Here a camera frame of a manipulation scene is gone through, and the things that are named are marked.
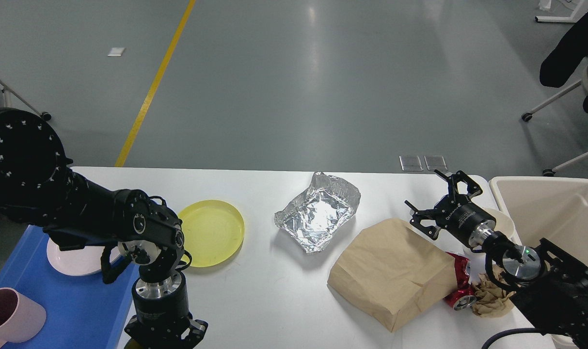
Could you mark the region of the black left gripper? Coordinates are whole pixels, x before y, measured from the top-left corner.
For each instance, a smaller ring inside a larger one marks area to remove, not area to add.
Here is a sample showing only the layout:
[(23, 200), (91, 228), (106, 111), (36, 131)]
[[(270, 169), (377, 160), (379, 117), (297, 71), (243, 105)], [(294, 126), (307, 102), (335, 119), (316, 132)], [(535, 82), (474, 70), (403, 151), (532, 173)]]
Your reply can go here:
[(125, 326), (125, 347), (196, 347), (203, 341), (209, 325), (193, 318), (182, 272), (158, 283), (138, 279), (131, 294), (136, 314)]

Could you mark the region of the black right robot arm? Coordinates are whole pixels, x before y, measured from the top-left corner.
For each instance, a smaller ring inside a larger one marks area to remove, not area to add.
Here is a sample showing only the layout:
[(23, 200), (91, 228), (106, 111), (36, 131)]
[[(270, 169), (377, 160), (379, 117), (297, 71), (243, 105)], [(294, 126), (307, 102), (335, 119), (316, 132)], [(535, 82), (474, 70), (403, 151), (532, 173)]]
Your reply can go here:
[(473, 203), (483, 190), (469, 175), (435, 173), (447, 183), (447, 194), (430, 209), (409, 204), (410, 224), (432, 240), (446, 230), (472, 252), (485, 254), (487, 276), (511, 292), (509, 300), (532, 325), (498, 332), (483, 348), (505, 336), (539, 333), (568, 336), (576, 347), (588, 349), (588, 267), (546, 238), (537, 247), (514, 243)]

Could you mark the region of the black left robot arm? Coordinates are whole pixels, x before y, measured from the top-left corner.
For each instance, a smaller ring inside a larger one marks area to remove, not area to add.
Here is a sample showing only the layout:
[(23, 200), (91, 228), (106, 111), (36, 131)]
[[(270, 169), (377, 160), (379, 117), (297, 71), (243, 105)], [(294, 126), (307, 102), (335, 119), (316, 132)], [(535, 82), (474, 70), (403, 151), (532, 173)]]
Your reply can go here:
[(130, 263), (136, 314), (125, 326), (143, 349), (193, 349), (209, 327), (188, 307), (182, 220), (160, 196), (111, 191), (70, 168), (61, 139), (34, 113), (0, 108), (0, 215), (41, 227), (62, 251), (103, 247), (102, 280)]

